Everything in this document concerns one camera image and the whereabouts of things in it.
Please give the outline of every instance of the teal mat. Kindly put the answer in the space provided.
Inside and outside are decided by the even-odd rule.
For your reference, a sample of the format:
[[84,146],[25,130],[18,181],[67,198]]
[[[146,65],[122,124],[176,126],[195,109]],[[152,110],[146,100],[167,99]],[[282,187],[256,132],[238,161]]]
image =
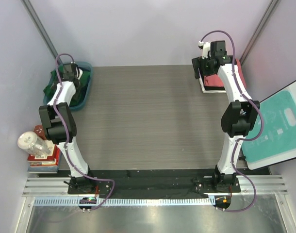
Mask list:
[[[265,121],[262,135],[242,144],[244,156],[249,163],[296,149],[296,103],[292,95],[286,90],[280,91],[263,101],[260,111]],[[258,116],[247,138],[253,138],[259,130]]]

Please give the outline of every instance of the gray floor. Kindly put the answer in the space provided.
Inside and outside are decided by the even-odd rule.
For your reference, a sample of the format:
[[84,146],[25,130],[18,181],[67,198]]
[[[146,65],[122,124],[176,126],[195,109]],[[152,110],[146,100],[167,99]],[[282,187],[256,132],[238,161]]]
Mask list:
[[[241,209],[252,198],[233,196],[230,208]],[[241,213],[223,213],[210,205],[109,207],[90,213],[79,213],[78,207],[37,206],[33,207],[29,225],[28,233],[287,232],[275,195],[258,196],[254,206]]]
[[[96,67],[94,74],[86,106],[73,113],[91,169],[216,165],[228,99],[203,94],[192,66]],[[64,160],[60,169],[69,169]]]

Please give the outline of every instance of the blue basket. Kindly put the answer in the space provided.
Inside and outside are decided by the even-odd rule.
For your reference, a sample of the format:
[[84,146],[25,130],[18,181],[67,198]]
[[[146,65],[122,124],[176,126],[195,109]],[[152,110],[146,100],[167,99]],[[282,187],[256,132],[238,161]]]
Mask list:
[[[89,70],[90,71],[90,76],[88,77],[88,84],[87,84],[88,86],[87,86],[86,93],[85,93],[83,101],[80,102],[79,104],[77,104],[76,106],[70,107],[71,111],[78,111],[78,110],[80,110],[80,109],[82,109],[84,107],[85,102],[87,100],[87,96],[89,95],[89,92],[90,92],[91,82],[92,82],[92,78],[93,78],[93,68],[89,63],[87,63],[87,62],[76,62],[76,64],[79,66],[79,68]],[[51,76],[50,81],[49,81],[49,85],[52,85],[52,83],[53,83],[53,77]],[[47,96],[44,96],[43,104],[47,105],[50,100],[51,99],[48,99]]]

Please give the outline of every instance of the white wall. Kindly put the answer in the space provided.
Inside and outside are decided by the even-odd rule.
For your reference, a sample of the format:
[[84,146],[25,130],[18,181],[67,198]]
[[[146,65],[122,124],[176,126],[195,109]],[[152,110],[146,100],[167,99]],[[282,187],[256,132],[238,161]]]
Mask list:
[[40,123],[38,107],[54,59],[19,0],[0,0],[0,233],[14,232],[27,178],[21,133]]
[[[296,80],[296,0],[280,1],[242,69],[247,90],[256,100]],[[271,169],[283,176],[296,212],[296,159]]]
[[191,64],[198,41],[217,29],[232,35],[240,56],[269,2],[31,0],[57,51],[93,66]]

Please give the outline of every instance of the jar lid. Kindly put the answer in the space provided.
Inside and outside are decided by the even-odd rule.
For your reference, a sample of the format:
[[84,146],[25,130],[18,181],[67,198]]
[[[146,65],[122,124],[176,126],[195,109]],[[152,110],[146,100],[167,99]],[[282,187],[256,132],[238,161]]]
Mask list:
[[17,145],[21,149],[29,149],[37,141],[37,134],[32,131],[23,133],[17,140]]

